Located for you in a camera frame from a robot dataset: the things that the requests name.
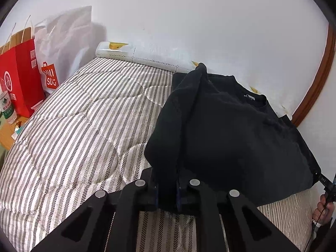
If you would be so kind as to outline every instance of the bag handle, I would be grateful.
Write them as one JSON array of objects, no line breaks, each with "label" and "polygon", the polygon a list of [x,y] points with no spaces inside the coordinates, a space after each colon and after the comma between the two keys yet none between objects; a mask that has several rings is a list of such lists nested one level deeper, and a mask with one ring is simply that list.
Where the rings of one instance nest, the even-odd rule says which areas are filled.
[{"label": "bag handle", "polygon": [[22,41],[23,41],[23,35],[25,34],[26,25],[27,25],[27,23],[28,23],[28,20],[29,20],[30,16],[31,16],[31,15],[29,15],[29,17],[28,17],[28,19],[27,19],[27,21],[26,21],[26,23],[25,23],[25,27],[23,28],[22,38],[21,38],[21,43],[22,43]]},{"label": "bag handle", "polygon": [[8,36],[8,39],[7,39],[5,45],[4,45],[3,48],[2,48],[1,55],[2,55],[2,53],[3,53],[3,50],[5,49],[5,46],[6,46],[7,42],[8,42],[8,40],[12,38],[12,34],[13,34],[13,30],[14,30],[15,26],[16,26],[16,23],[14,24],[14,26],[13,26],[13,28],[12,28],[12,31],[11,31],[11,34]]},{"label": "bag handle", "polygon": [[35,38],[35,31],[34,31],[34,26],[33,26],[33,21],[30,19],[30,23],[31,23],[31,26],[32,26],[32,30],[30,31],[30,36],[32,39]]}]

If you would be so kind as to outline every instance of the uniqlo bag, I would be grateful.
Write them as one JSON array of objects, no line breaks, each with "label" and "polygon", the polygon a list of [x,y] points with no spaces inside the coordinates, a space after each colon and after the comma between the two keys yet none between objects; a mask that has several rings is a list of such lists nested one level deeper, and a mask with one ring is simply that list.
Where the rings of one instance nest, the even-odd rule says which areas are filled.
[{"label": "uniqlo bag", "polygon": [[35,26],[35,48],[44,91],[52,93],[94,58],[91,6],[48,17]]},{"label": "uniqlo bag", "polygon": [[5,81],[16,113],[30,117],[34,113],[31,107],[44,100],[31,28],[11,36],[9,43],[0,48],[1,52],[0,77]]}]

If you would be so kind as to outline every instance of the bottle label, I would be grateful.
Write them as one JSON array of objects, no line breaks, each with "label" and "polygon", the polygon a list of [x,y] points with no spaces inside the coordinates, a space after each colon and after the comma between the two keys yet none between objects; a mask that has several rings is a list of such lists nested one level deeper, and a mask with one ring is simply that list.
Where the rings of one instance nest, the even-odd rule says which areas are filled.
[{"label": "bottle label", "polygon": [[0,108],[6,119],[10,118],[10,116],[14,113],[14,107],[8,92],[0,99]]}]

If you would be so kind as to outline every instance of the wooden bed frame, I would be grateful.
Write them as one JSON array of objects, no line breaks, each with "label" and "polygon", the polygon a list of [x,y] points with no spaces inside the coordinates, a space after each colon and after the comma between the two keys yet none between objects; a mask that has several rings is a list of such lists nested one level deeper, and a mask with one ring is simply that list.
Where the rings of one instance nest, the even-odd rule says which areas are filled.
[{"label": "wooden bed frame", "polygon": [[309,88],[305,98],[296,109],[292,122],[298,127],[300,123],[304,120],[306,115],[309,113],[310,109],[313,107],[315,101],[319,97],[323,86],[328,78],[331,65],[334,60],[335,55],[335,44],[336,44],[336,33],[332,26],[328,27],[327,42],[324,49],[324,54],[320,63],[320,67],[316,73],[315,79]]}]

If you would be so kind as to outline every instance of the red shopping bag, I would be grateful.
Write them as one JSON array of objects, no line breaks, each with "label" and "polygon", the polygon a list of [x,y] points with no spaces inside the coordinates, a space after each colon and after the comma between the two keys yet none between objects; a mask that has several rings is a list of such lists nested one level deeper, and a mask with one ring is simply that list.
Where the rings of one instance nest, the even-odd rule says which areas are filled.
[{"label": "red shopping bag", "polygon": [[16,113],[30,117],[34,112],[31,107],[45,98],[36,62],[34,39],[19,43],[0,55],[0,77],[6,83]]},{"label": "red shopping bag", "polygon": [[56,89],[58,87],[58,79],[54,64],[47,65],[46,62],[43,62],[41,71],[46,75],[45,86],[50,89]]}]

